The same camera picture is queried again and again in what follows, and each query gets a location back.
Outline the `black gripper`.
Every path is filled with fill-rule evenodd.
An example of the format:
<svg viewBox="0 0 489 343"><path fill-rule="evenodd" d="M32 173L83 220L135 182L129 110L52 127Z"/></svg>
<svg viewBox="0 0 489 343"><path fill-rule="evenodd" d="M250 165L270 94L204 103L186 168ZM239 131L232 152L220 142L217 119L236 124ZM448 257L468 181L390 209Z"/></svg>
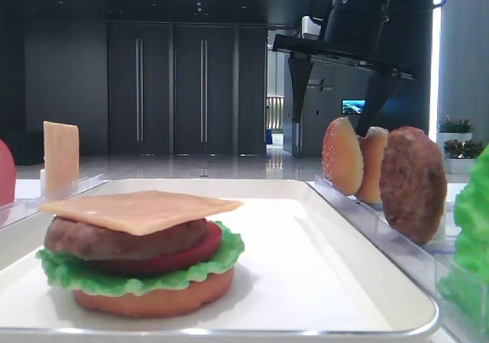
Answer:
<svg viewBox="0 0 489 343"><path fill-rule="evenodd" d="M402 86L403 79L416 78L412 67L382 57L377 52L343 47L341 44L330 44L321 40L276 34L272 50L308 56L301 58L291 54L288 58L293 91L293 123L300 123L303 113L306 88L313 68L310 57L314 60L378 73L368 80L364 109L356 126L356 134L361 137L366 136L377 114Z"/></svg>

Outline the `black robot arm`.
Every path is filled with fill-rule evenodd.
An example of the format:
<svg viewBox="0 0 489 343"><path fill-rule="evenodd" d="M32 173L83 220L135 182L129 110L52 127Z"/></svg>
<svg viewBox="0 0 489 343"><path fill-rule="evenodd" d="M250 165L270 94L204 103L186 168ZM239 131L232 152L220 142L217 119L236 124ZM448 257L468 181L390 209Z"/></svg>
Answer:
<svg viewBox="0 0 489 343"><path fill-rule="evenodd" d="M441 8L447 0L421 5L421 11ZM357 134L365 136L379 111L402 86L414 79L410 68L381 58L377 47L384 24L396 14L390 0L331 0L331 7L320 24L315 40L282 34L274 38L273 49L288 53L293 92L292 121L300 123L306 87L314 60L351 66L371 71L365 106L356 126Z"/></svg>

